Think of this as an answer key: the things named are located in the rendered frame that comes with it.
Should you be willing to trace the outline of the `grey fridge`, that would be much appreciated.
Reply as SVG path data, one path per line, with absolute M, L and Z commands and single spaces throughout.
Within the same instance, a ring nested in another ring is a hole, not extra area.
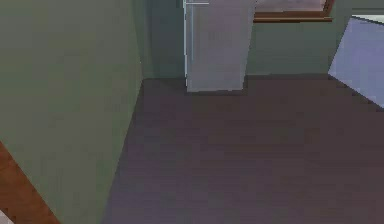
M 183 0 L 189 92 L 237 91 L 244 85 L 257 0 Z

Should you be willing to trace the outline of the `brown framed window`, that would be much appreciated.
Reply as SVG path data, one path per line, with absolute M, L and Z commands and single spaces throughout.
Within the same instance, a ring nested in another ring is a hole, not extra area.
M 257 0 L 254 23 L 331 22 L 335 0 Z

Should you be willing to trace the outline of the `pale lilac cupboard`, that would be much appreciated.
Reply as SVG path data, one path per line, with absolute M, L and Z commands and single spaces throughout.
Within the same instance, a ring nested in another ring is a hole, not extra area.
M 384 23 L 352 16 L 328 73 L 384 109 Z

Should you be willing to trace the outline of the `brown wooden door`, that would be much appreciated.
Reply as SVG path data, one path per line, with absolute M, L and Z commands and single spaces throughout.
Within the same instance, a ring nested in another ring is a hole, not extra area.
M 14 224 L 61 224 L 1 141 L 0 210 Z

